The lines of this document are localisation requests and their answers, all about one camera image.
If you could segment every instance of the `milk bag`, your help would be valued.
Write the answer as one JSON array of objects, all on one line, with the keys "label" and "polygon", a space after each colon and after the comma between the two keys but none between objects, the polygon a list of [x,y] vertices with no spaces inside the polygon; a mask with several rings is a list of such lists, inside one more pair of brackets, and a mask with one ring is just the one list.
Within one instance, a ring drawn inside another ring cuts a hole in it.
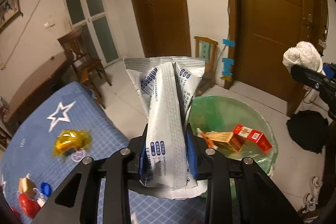
[{"label": "milk bag", "polygon": [[139,171],[146,187],[137,192],[170,199],[204,193],[207,182],[194,180],[190,173],[183,130],[204,74],[204,60],[155,57],[124,62],[148,117],[144,163]]}]

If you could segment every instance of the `plastic bin liner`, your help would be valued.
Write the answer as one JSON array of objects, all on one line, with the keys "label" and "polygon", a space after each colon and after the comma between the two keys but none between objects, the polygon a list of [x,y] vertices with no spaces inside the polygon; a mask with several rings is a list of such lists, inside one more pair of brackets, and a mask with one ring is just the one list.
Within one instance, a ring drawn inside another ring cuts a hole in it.
[{"label": "plastic bin liner", "polygon": [[[264,155],[254,143],[247,141],[240,152],[235,153],[219,148],[226,157],[241,160],[253,158],[258,165],[270,174],[278,155],[278,145],[267,121],[249,105],[226,96],[208,95],[196,97],[190,111],[189,123],[194,134],[197,128],[203,132],[231,132],[237,124],[261,131],[272,145],[271,151]],[[231,181],[232,197],[235,197],[233,180]]]}]

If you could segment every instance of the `picture frame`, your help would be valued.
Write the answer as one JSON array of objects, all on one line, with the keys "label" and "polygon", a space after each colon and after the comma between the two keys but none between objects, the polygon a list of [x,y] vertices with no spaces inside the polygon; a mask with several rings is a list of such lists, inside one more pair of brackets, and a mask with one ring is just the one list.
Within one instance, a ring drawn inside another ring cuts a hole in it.
[{"label": "picture frame", "polygon": [[3,0],[0,3],[0,33],[19,15],[23,16],[20,0]]}]

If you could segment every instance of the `blue bottle cap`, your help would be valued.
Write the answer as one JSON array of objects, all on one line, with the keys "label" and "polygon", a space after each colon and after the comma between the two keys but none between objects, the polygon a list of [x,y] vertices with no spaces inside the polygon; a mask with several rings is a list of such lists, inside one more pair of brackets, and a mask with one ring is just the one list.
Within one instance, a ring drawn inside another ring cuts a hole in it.
[{"label": "blue bottle cap", "polygon": [[44,194],[45,196],[47,197],[50,197],[51,196],[51,186],[49,183],[47,182],[42,182],[41,185],[40,185],[40,188],[41,188],[41,193]]}]

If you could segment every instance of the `bed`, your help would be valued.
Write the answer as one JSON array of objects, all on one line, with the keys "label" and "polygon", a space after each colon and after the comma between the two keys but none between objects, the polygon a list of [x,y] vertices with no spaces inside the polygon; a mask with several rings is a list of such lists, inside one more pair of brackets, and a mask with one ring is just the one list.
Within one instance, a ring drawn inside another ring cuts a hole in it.
[{"label": "bed", "polygon": [[[19,178],[28,173],[36,185],[48,182],[56,189],[84,155],[73,155],[62,161],[53,157],[56,137],[64,129],[90,130],[92,147],[86,152],[95,160],[109,157],[127,147],[127,138],[113,125],[104,111],[96,105],[89,90],[72,82],[43,102],[20,126],[11,140],[0,163],[5,198],[16,208],[24,224],[31,219],[18,205]],[[98,204],[97,223],[102,223],[105,181],[102,180]],[[158,199],[129,191],[131,214],[138,223],[202,223],[206,201],[203,198],[185,200]]]}]

